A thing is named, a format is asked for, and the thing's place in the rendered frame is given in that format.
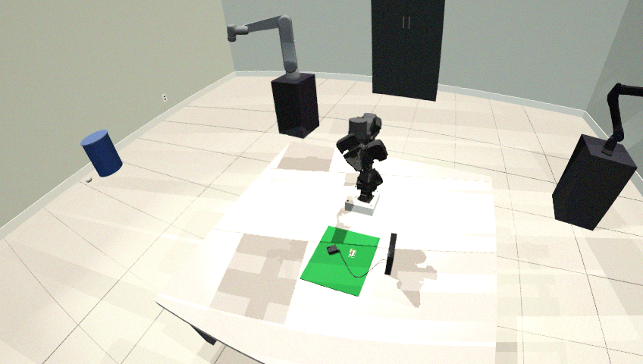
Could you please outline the green circuit board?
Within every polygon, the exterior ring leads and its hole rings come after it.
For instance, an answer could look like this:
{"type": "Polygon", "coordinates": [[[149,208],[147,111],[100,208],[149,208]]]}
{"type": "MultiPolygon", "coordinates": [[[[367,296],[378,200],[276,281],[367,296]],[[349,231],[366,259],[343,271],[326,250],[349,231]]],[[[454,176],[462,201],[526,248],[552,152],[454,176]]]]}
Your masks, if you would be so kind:
{"type": "Polygon", "coordinates": [[[328,225],[300,279],[359,297],[380,239],[328,225]],[[329,255],[334,244],[340,253],[329,255]]]}

